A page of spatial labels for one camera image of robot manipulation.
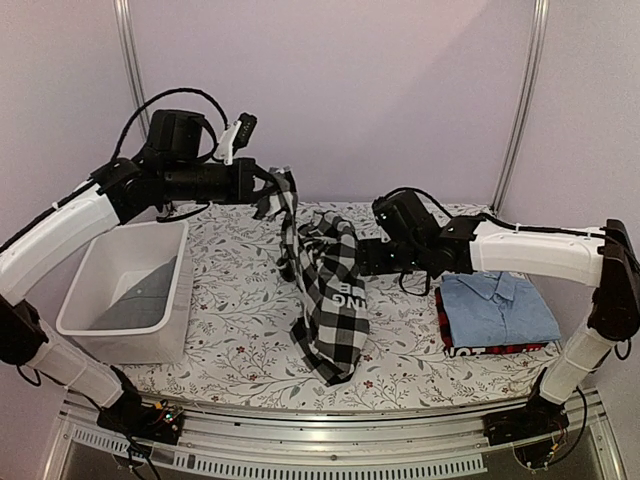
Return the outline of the black white plaid shirt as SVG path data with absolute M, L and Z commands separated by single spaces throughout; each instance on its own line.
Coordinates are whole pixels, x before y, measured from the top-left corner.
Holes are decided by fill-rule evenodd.
M 279 168 L 280 189 L 257 200 L 254 218 L 282 218 L 280 258 L 284 280 L 300 292 L 301 315 L 290 337 L 307 368 L 327 386 L 351 380 L 370 333 L 365 282 L 356 261 L 353 224 L 335 211 L 316 211 L 298 223 L 294 177 Z

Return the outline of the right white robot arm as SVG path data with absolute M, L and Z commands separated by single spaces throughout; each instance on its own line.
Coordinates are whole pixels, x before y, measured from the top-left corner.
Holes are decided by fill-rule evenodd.
M 537 436 L 552 424 L 555 405 L 597 368 L 614 346 L 639 330 L 639 265 L 624 225 L 610 220 L 586 231 L 510 225 L 488 215 L 457 216 L 446 225 L 409 224 L 381 214 L 388 241 L 358 248 L 365 275 L 424 271 L 439 278 L 440 297 L 456 348 L 546 344 L 559 327 L 522 275 L 559 278 L 594 290 L 584 326 L 542 374 L 537 397 L 517 415 L 517 427 Z

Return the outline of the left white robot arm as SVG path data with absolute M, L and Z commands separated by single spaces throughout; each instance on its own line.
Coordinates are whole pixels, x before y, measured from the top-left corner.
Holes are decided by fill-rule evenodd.
M 272 181 L 252 158 L 231 164 L 177 163 L 149 167 L 124 158 L 109 162 L 28 231 L 1 247 L 1 360 L 28 365 L 106 407 L 128 434 L 148 426 L 148 412 L 125 396 L 115 370 L 91 358 L 40 320 L 26 296 L 54 267 L 81 247 L 128 223 L 147 208 L 178 201 L 254 204 Z

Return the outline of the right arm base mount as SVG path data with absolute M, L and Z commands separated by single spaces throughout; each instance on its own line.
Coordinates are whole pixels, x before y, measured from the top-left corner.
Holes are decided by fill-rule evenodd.
M 482 417 L 483 435 L 490 446 L 514 446 L 521 466 L 537 470 L 555 459 L 569 426 L 563 407 L 525 405 Z

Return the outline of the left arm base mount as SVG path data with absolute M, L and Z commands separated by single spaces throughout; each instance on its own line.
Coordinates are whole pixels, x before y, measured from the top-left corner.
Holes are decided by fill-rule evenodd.
M 167 400 L 145 404 L 122 398 L 100 411 L 97 425 L 135 439 L 177 445 L 184 425 L 184 409 Z

